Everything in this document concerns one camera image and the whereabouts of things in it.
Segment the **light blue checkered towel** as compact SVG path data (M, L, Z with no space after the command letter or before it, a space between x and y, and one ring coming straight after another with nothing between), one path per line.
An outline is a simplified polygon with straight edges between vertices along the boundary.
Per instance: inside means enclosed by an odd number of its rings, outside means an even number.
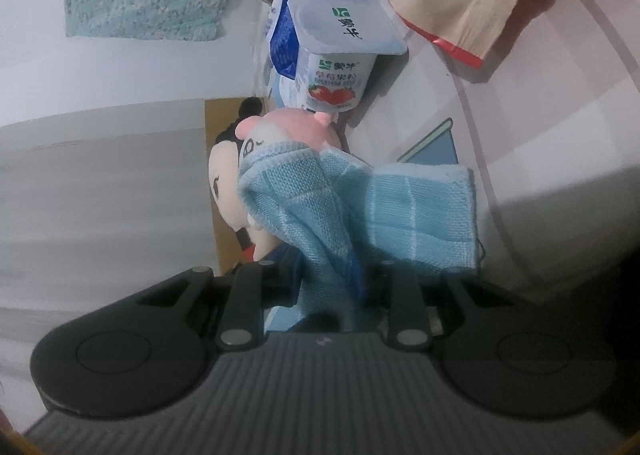
M408 262L436 277L480 263L472 171L460 165L392 163L372 167L327 146L259 146L241 155L238 193L263 229L305 257L298 308L329 311L345 331L372 331L364 270Z

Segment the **black haired doll plush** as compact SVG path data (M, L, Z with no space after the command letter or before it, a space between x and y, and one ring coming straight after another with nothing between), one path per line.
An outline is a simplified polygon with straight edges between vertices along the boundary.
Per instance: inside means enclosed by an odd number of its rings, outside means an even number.
M281 245L279 238L266 230L252 227L248 212L238 195L240 149L243 141L235 129L244 119L262 114L262 100L251 97L242 101L238 117L219 132L208 157L209 189L221 219L233 231L248 261L260 261Z

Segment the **strawberry yogurt cup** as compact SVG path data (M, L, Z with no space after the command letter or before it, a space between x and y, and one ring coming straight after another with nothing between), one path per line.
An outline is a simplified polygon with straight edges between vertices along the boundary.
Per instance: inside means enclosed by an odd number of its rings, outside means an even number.
M308 111L356 108L379 56L407 52L392 19L374 0L288 0L298 40L296 101Z

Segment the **pink round plush toy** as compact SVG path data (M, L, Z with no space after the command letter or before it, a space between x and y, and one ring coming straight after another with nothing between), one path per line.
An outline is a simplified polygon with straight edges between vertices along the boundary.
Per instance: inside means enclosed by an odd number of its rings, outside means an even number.
M243 119L235 129L242 141L239 178L268 170L290 168L289 163L316 160L325 149L343 149L333 116L300 108L278 108Z

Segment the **brown cardboard box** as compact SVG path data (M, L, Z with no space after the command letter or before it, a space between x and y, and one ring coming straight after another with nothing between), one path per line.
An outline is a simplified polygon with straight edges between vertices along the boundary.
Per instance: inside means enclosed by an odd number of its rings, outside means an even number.
M255 97L205 102L207 175L220 274L253 259L247 213L236 188L242 142L235 128L243 119L262 114L263 109L262 99Z

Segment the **checkered table cloth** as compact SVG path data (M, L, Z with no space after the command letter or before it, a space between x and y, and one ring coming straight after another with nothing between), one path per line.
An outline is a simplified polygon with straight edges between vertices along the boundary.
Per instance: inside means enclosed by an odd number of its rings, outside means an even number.
M488 279L541 300L639 241L639 0L521 0L471 70L416 35L345 126L375 165L470 167Z

